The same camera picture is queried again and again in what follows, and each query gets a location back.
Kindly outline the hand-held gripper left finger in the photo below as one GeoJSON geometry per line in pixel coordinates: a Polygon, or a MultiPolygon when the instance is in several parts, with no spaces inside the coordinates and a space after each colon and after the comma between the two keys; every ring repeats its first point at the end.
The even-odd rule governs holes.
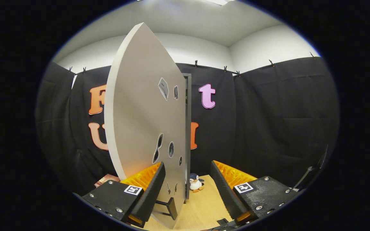
{"type": "Polygon", "coordinates": [[[81,199],[116,221],[142,228],[150,218],[165,176],[161,161],[120,182],[109,179],[81,199]]]}

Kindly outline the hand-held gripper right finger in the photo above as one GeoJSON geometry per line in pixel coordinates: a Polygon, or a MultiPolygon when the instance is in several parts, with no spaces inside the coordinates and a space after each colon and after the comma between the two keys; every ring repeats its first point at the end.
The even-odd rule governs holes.
{"type": "Polygon", "coordinates": [[[270,176],[253,177],[216,160],[210,163],[210,176],[237,225],[269,216],[296,197],[294,189],[270,176]]]}

